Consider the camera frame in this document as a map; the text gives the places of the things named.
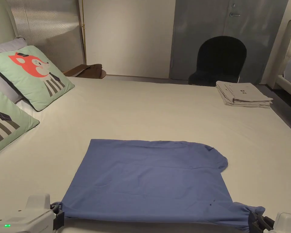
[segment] white bed sheet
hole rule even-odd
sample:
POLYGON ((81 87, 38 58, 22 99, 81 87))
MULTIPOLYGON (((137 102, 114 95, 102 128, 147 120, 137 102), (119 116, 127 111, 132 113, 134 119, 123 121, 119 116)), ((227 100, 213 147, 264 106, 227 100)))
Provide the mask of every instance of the white bed sheet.
MULTIPOLYGON (((213 146, 228 159, 222 177, 233 201, 264 206, 271 218, 291 212, 291 129, 272 109, 226 106, 215 87, 69 79, 76 87, 33 112, 40 125, 0 152, 0 219, 24 208, 31 194, 61 201, 91 139, 213 146)), ((63 233, 175 229, 83 220, 68 225, 63 233)), ((196 232, 195 225, 181 227, 196 232)))

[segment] white pillow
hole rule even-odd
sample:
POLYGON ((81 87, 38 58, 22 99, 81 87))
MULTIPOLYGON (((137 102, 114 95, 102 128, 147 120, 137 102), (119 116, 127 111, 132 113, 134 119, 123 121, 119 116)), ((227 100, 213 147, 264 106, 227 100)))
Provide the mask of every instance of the white pillow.
MULTIPOLYGON (((9 52, 18 50, 27 46, 24 38, 16 38, 15 40, 0 44, 0 52, 9 52)), ((22 97, 11 88, 3 78, 0 77, 0 91, 3 92, 12 102, 16 103, 22 97)))

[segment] dark floor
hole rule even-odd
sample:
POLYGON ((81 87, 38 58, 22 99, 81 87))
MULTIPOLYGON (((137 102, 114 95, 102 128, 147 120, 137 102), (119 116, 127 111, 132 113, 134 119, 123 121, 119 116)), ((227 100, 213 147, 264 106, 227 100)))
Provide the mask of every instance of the dark floor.
MULTIPOLYGON (((155 79, 141 77, 106 76, 104 79, 152 82, 152 83, 173 83, 183 85, 187 84, 186 80, 155 79)), ((271 104, 272 109, 291 128, 291 95, 287 93, 285 90, 271 90, 265 85, 257 85, 257 88, 264 95, 274 99, 273 104, 271 104)))

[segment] bed frame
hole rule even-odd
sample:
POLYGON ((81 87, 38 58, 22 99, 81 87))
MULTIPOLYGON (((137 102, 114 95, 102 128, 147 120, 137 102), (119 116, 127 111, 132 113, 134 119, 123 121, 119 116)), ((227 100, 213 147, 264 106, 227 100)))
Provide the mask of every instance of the bed frame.
POLYGON ((291 83, 283 77, 288 61, 291 59, 291 20, 288 22, 282 42, 280 44, 274 66, 272 77, 275 76, 275 87, 281 87, 291 94, 291 83))

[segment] brass pole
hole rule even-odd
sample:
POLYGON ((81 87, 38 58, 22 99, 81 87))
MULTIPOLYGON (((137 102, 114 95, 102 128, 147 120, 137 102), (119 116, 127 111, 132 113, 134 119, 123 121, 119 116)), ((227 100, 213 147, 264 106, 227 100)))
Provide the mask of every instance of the brass pole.
POLYGON ((86 39, 85 39, 85 24, 84 24, 83 0, 82 0, 82 16, 83 16, 82 28, 83 28, 83 44, 84 44, 84 62, 85 62, 85 65, 87 65, 87 62, 86 62, 86 39))

